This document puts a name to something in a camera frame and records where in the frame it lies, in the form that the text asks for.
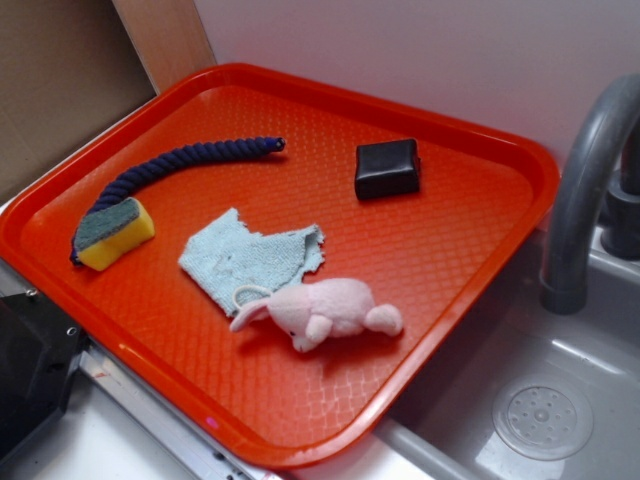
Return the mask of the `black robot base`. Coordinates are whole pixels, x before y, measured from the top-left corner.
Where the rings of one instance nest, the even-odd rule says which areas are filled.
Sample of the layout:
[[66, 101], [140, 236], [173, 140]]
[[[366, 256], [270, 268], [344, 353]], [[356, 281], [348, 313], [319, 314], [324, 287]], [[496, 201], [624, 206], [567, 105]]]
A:
[[1, 463], [66, 413], [83, 328], [38, 290], [1, 298]]

